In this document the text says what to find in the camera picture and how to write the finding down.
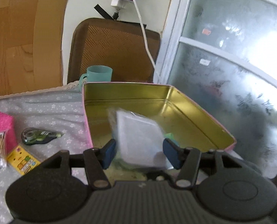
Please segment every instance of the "teal mug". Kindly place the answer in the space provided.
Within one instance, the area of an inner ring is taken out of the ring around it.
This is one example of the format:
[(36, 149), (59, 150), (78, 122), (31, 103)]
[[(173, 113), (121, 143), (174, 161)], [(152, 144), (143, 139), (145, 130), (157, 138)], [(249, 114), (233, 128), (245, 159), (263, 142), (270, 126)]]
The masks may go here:
[(87, 73), (81, 75), (79, 78), (79, 88), (81, 89), (84, 79), (86, 79), (86, 82), (110, 82), (112, 73), (113, 70), (108, 66), (89, 66)]

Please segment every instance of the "green correction tape dispenser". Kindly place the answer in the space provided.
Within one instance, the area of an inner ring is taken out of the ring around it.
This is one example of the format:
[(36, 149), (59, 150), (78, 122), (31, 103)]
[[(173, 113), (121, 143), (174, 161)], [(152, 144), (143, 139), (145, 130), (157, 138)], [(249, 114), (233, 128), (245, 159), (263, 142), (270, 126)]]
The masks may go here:
[(27, 128), (21, 133), (21, 140), (28, 146), (36, 144), (46, 144), (56, 138), (61, 137), (62, 134), (37, 128)]

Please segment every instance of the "gray floral tablecloth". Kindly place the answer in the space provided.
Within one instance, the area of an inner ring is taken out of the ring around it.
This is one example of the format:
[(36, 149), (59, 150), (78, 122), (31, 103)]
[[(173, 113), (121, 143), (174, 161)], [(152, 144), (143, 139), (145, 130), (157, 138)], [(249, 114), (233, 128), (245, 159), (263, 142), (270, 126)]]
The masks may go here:
[[(46, 145), (23, 146), (40, 161), (61, 149), (69, 150), (70, 154), (82, 153), (87, 149), (84, 110), (78, 88), (0, 99), (0, 111), (14, 116), (16, 137), (20, 143), (21, 132), (28, 127), (64, 134)], [(83, 169), (72, 169), (72, 174), (87, 182)], [(0, 223), (12, 220), (4, 195), (10, 184), (20, 176), (10, 165), (0, 170)]]

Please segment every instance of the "white wall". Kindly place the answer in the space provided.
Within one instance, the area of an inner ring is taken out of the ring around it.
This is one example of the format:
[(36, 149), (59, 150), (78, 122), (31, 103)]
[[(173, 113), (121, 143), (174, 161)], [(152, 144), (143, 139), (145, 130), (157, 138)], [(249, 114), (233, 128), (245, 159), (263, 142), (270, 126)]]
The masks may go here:
[[(170, 0), (136, 0), (143, 22), (147, 29), (162, 34)], [(111, 16), (115, 9), (110, 5), (111, 0), (68, 0), (62, 41), (63, 84), (67, 83), (68, 64), (73, 32), (76, 26), (87, 18), (101, 18), (94, 6), (99, 4)], [(120, 10), (118, 20), (138, 22), (134, 5), (129, 3)]]

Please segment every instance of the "open box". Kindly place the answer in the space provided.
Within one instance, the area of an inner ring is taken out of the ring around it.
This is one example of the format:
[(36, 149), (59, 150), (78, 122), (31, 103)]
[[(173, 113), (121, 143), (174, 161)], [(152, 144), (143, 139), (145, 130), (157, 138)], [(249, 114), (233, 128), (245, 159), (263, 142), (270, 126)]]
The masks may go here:
[[(83, 87), (88, 146), (103, 147), (111, 138), (109, 108), (122, 108), (156, 120), (180, 147), (232, 150), (234, 137), (197, 103), (173, 86), (145, 83), (87, 83)], [(114, 163), (105, 171), (115, 179), (138, 179)]]

